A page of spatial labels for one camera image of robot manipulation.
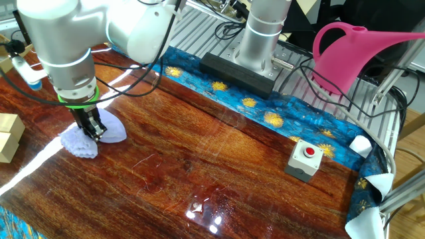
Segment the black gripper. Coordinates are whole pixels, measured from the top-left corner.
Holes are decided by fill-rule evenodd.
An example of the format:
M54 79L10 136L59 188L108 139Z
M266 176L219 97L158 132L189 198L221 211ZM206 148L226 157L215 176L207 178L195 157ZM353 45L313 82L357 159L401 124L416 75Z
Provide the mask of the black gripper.
M107 128L101 122L96 106L88 106L87 108L78 109L70 108L70 112L78 127L85 135L89 135L95 142L99 142L99 140L101 140Z

